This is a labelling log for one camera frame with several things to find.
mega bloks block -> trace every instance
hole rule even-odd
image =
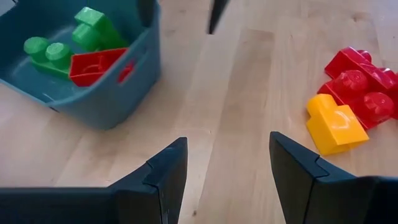
[[[102,13],[84,7],[76,16],[78,27],[72,39],[89,52],[127,47],[128,43]]]
[[[43,37],[31,37],[25,41],[24,51],[38,71],[68,79],[73,55],[69,46],[62,43],[50,44]]]
[[[76,54],[72,57],[69,77],[77,86],[90,86],[102,77],[126,50],[127,48],[121,48],[88,54]],[[121,72],[118,82],[123,82],[132,69],[133,65],[131,63]]]
[[[368,78],[359,70],[347,70],[326,82],[318,93],[330,94],[338,105],[349,105],[365,130],[388,120],[394,102],[384,93],[369,91]]]
[[[338,106],[331,95],[314,96],[307,110],[307,129],[322,155],[344,152],[369,140],[351,108]]]
[[[391,114],[391,117],[398,119],[398,76],[389,68],[377,68],[374,66],[369,52],[355,50],[352,47],[340,50],[333,60],[325,67],[325,73],[332,79],[336,79],[342,73],[350,70],[359,71],[365,77],[367,87],[362,91],[363,96],[367,93],[378,92],[387,95],[394,102],[394,112]],[[318,93],[330,94],[329,91],[319,91]],[[380,119],[375,124],[365,124],[364,128],[372,128],[384,120],[385,119]]]

green block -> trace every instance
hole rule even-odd
[[[25,41],[24,50],[38,71],[69,80],[73,53],[67,45],[50,44],[46,38],[31,37]]]
[[[128,46],[102,12],[84,7],[75,19],[79,25],[73,31],[72,39],[85,50],[92,52]]]

wood grain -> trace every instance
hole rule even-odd
[[[0,85],[0,186],[107,186],[188,137],[182,224],[285,223],[270,131],[317,151],[305,105],[348,45],[398,71],[394,0],[234,0],[206,35],[211,0],[161,0],[162,76],[126,122],[98,131]],[[398,174],[397,123],[325,159]]]

storage bin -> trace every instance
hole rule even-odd
[[[36,71],[23,50],[25,40],[46,37],[83,53],[72,41],[72,32],[77,25],[74,16],[85,6],[105,13],[130,43],[126,52],[89,87]],[[155,0],[19,0],[0,17],[0,80],[91,127],[112,128],[134,111],[160,75],[159,13]],[[131,62],[134,70],[118,83]]]

red toy block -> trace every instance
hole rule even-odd
[[[387,92],[398,85],[398,77],[388,68],[377,68],[372,64],[369,52],[347,47],[340,50],[332,61],[325,67],[325,73],[332,79],[337,78],[347,70],[359,70],[368,79],[369,89]]]
[[[349,105],[365,130],[398,118],[398,77],[388,68],[375,67],[371,60],[364,50],[339,51],[325,68],[332,81],[318,91],[332,95],[338,105]]]
[[[88,54],[76,54],[72,57],[69,77],[77,86],[90,86],[104,75],[126,50],[127,48],[121,48]],[[118,82],[123,82],[132,69],[133,65],[128,65],[121,72]]]

